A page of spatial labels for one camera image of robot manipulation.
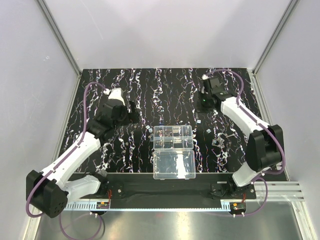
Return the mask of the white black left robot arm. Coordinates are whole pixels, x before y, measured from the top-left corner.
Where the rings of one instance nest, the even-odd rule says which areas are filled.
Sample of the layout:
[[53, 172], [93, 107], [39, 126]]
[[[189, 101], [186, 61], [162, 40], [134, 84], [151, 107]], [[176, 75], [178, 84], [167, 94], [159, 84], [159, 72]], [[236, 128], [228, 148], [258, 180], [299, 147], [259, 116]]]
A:
[[30, 206], [50, 218], [57, 217], [69, 202], [87, 195], [103, 195], [107, 178], [102, 173], [90, 173], [70, 180], [76, 169], [111, 139], [117, 128], [136, 124], [139, 114], [136, 104], [127, 107], [121, 100], [110, 99], [98, 108], [79, 138], [57, 160], [42, 171], [32, 170], [26, 176], [26, 205], [28, 216], [34, 218]]

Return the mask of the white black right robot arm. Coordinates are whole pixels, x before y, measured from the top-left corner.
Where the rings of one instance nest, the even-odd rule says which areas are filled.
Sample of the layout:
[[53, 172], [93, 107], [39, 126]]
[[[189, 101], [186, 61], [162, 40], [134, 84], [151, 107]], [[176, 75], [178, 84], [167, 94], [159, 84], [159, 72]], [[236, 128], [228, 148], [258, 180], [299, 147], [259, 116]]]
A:
[[286, 163], [282, 128], [254, 115], [242, 103], [240, 94], [222, 87], [217, 77], [204, 74], [202, 81], [201, 106], [230, 118], [247, 137], [245, 162], [228, 179], [224, 194], [243, 194], [258, 177], [282, 174]]

